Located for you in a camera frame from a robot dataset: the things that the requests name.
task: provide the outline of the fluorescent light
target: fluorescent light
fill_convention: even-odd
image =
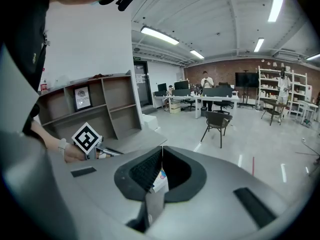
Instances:
[[[273,0],[268,22],[276,22],[284,0]]]
[[[256,44],[256,47],[254,49],[254,52],[257,53],[260,50],[260,47],[262,46],[262,43],[264,42],[264,38],[259,38],[258,43]]]
[[[205,58],[200,53],[196,52],[195,50],[190,51],[190,53],[194,54],[195,56],[199,57],[200,59],[204,59]]]
[[[313,56],[311,56],[311,57],[309,57],[309,58],[306,58],[306,60],[307,60],[307,61],[311,61],[311,60],[316,59],[316,58],[319,58],[319,57],[320,57],[320,53],[318,53],[318,54],[316,54],[316,55],[313,55]]]
[[[162,40],[167,41],[167,42],[169,42],[170,44],[173,44],[173,45],[179,44],[179,41],[173,39],[172,37],[170,37],[168,35],[165,35],[165,34],[162,34],[159,31],[156,31],[156,30],[154,30],[152,28],[149,28],[149,27],[146,27],[146,26],[144,26],[141,29],[141,33],[153,36],[155,38],[162,39]]]

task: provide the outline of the framed picture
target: framed picture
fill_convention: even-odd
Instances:
[[[74,110],[76,112],[92,107],[90,89],[88,85],[81,88],[74,88],[73,95]]]

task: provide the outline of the red line on floor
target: red line on floor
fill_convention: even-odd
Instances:
[[[255,176],[255,157],[252,157],[252,175]]]

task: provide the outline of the television screen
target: television screen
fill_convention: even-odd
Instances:
[[[189,81],[180,81],[174,83],[175,90],[185,90],[189,89]]]
[[[258,73],[235,73],[235,86],[238,87],[259,87]]]

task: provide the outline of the office chair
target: office chair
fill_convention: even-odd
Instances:
[[[185,103],[188,103],[190,106],[188,106],[188,108],[196,108],[196,105],[194,105],[196,103],[196,101],[194,99],[185,99],[184,100]]]
[[[219,82],[219,85],[217,86],[217,88],[225,88],[225,87],[231,87],[231,85],[228,84],[228,82]],[[231,101],[215,101],[213,104],[220,106],[220,110],[214,110],[215,112],[226,113],[228,115],[230,113],[228,111],[222,110],[222,108],[227,106],[230,106],[232,109],[234,108],[234,105],[231,103]]]
[[[218,131],[220,132],[220,148],[222,149],[222,129],[224,129],[223,136],[225,136],[226,129],[232,119],[232,115],[206,111],[205,117],[206,117],[206,124],[208,126],[205,129],[205,132],[200,142],[202,142],[202,140],[204,139],[207,131],[209,132],[210,129],[215,128],[215,129],[218,129]]]

